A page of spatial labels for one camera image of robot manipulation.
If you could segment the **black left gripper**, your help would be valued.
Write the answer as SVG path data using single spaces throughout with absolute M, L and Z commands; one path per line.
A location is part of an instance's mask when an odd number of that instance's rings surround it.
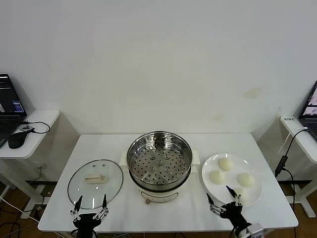
M 81 202 L 82 196 L 75 202 L 74 209 L 70 211 L 73 217 L 73 225 L 75 226 L 72 236 L 75 238 L 96 238 L 95 227 L 99 225 L 99 220 L 103 220 L 109 213 L 106 194 L 104 194 L 102 209 L 97 214 L 88 213 L 79 215 Z

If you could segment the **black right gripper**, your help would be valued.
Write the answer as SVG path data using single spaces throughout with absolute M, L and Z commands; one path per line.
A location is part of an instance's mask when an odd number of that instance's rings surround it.
M 210 210 L 221 218 L 228 219 L 233 227 L 248 227 L 251 223 L 248 223 L 246 219 L 242 216 L 242 201 L 241 195 L 238 195 L 235 190 L 226 186 L 230 195 L 232 196 L 234 202 L 227 203 L 218 207 L 215 205 L 212 198 L 207 193 L 208 202 L 210 204 Z

